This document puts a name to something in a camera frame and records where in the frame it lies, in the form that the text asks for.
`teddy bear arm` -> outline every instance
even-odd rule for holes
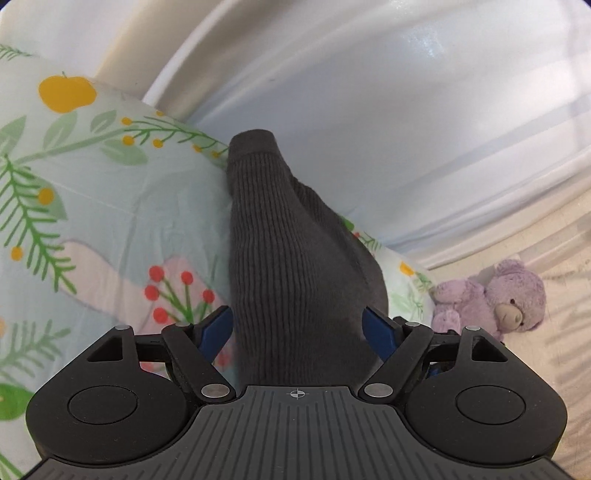
[[[469,280],[449,280],[435,288],[433,299],[438,303],[460,303],[469,298],[471,291]]]

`circular pad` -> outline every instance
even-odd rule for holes
[[[468,388],[456,398],[457,409],[470,420],[502,425],[521,417],[525,402],[515,392],[492,385]]]
[[[84,423],[106,425],[129,417],[138,407],[138,397],[122,387],[101,385],[78,392],[68,408],[72,416]]]

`teddy bear snout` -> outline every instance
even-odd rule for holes
[[[523,313],[519,308],[508,303],[499,303],[495,307],[495,316],[501,332],[517,330],[523,322]]]

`yellow apple print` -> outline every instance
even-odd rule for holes
[[[65,74],[48,77],[39,84],[39,96],[55,113],[69,113],[96,100],[96,90],[83,77],[67,77]]]

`yellow berry print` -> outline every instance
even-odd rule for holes
[[[37,195],[37,199],[42,205],[49,205],[55,197],[56,195],[53,193],[53,190],[48,188],[39,190],[39,194]]]
[[[22,259],[22,248],[21,247],[12,247],[10,250],[10,258],[12,258],[15,262],[18,262]]]

